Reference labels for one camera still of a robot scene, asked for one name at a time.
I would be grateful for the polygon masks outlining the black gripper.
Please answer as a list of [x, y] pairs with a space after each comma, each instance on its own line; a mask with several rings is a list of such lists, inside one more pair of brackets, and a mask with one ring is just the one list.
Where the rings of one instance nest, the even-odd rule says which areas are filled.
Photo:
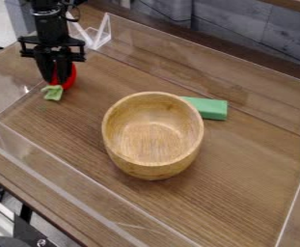
[[67, 37], [59, 43], [43, 43], [38, 36], [19, 37], [18, 41], [20, 56], [35, 58], [42, 76], [48, 83], [54, 78], [54, 57], [56, 57], [56, 77], [59, 84], [64, 84], [71, 75], [72, 62], [86, 61], [86, 42]]

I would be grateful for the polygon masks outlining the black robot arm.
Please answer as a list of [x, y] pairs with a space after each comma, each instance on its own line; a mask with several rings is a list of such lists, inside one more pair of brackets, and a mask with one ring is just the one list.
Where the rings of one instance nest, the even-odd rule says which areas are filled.
[[75, 62], [86, 61], [86, 42], [70, 36], [67, 16], [74, 4], [66, 0], [30, 0], [35, 20], [34, 36], [20, 36], [20, 56], [36, 62], [43, 79], [50, 85], [66, 88], [76, 77]]

